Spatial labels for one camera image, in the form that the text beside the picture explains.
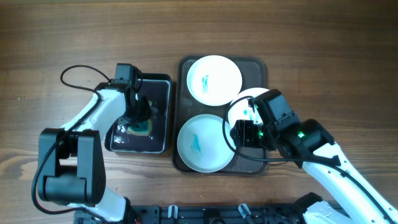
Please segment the green yellow sponge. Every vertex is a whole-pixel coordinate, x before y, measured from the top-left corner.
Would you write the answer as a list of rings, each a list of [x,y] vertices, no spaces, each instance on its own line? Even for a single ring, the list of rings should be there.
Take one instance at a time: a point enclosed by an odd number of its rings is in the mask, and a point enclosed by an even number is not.
[[[152,131],[150,101],[146,99],[138,101],[133,112],[127,132],[136,136],[148,136]]]

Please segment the white plate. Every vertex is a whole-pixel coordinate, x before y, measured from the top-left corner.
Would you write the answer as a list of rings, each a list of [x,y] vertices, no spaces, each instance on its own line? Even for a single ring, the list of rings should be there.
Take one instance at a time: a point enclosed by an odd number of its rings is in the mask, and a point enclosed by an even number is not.
[[[249,88],[239,93],[231,104],[244,96],[252,96],[255,98],[267,91],[269,91],[267,88]],[[229,110],[228,123],[230,126],[233,127],[237,120],[251,120],[254,121],[254,124],[263,123],[258,111],[253,111],[252,108],[249,107],[248,98],[239,101]]]
[[[220,55],[198,59],[189,68],[187,86],[190,94],[207,106],[231,102],[241,91],[243,76],[238,66]]]

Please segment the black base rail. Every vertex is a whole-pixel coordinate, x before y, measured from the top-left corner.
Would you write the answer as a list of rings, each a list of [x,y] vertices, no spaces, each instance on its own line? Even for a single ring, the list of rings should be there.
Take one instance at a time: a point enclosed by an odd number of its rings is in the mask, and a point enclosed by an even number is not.
[[[262,206],[246,204],[233,206],[188,207],[171,205],[135,205],[128,223],[205,224],[205,223],[305,223],[303,214],[307,203],[272,203]]]

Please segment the pale blue plate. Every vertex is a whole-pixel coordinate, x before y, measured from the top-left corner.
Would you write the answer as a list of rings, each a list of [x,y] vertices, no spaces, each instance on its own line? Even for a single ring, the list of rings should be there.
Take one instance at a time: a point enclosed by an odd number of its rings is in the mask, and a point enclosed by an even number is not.
[[[231,129],[222,125],[223,119],[213,114],[200,114],[190,118],[177,136],[177,151],[182,161],[197,172],[216,172],[225,168],[233,159],[233,140],[223,137],[223,131]]]

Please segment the white plate top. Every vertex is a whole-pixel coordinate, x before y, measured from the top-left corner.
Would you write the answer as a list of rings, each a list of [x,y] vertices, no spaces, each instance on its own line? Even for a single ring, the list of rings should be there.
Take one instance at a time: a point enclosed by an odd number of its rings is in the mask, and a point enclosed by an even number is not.
[[[220,55],[198,59],[189,68],[187,86],[190,94],[207,106],[231,102],[241,91],[243,76],[238,66]]]

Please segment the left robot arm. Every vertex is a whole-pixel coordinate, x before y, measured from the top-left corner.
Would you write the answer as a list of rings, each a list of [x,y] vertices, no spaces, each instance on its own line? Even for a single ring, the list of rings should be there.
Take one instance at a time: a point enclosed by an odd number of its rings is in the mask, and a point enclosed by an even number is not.
[[[119,63],[115,78],[92,89],[91,101],[70,122],[41,132],[31,187],[36,209],[49,215],[79,212],[100,223],[140,223],[129,199],[106,186],[101,142],[114,124],[150,119],[147,98],[137,97],[142,83],[137,67]]]

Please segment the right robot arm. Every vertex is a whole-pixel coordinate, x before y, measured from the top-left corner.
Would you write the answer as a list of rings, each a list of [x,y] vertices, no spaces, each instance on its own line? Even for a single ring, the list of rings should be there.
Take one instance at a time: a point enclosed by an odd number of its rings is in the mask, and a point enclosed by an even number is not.
[[[262,123],[238,120],[229,133],[223,133],[224,138],[234,141],[228,147],[252,161],[256,158],[238,149],[277,150],[277,161],[294,162],[318,180],[345,211],[335,211],[310,193],[296,202],[297,213],[306,223],[397,223],[397,209],[354,168],[334,137],[314,119],[300,121],[279,90],[244,96],[241,101],[261,117]]]

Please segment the black sponge tray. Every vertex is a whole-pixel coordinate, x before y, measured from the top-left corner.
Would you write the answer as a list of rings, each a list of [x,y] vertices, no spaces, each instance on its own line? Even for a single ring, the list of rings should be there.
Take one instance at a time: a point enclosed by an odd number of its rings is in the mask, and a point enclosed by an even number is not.
[[[152,131],[148,136],[136,136],[127,132],[129,124],[116,121],[105,137],[104,146],[109,151],[159,154],[167,146],[172,80],[162,73],[145,73],[143,78],[138,96],[150,101]]]

